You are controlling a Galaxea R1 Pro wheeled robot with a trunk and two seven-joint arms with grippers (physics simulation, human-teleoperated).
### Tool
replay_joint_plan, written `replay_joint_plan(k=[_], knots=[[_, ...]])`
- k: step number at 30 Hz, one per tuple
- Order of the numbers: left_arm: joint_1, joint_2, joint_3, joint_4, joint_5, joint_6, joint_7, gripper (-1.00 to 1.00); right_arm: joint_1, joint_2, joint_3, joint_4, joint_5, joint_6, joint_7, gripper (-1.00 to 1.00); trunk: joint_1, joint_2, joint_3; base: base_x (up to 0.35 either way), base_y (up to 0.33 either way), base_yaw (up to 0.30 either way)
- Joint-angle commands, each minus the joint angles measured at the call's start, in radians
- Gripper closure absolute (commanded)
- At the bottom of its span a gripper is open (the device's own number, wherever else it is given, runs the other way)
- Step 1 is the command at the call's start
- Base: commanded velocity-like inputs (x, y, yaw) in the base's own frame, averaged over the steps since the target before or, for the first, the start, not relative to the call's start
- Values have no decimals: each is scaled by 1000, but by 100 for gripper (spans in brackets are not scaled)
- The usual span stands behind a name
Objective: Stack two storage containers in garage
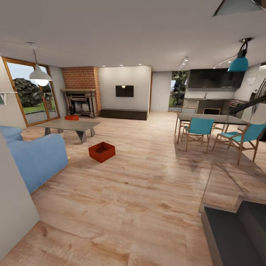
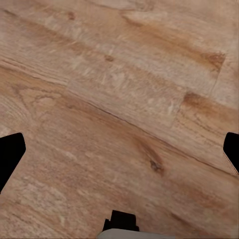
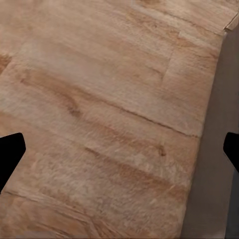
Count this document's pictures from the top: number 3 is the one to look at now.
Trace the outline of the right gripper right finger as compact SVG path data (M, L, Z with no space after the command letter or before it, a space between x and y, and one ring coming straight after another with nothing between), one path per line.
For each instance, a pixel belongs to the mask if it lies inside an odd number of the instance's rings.
M239 134L228 132L223 150L239 172Z

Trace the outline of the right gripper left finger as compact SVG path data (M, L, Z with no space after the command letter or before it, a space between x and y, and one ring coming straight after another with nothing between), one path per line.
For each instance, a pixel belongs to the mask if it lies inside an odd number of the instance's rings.
M25 151L26 147L22 133L19 132L0 138L0 192Z

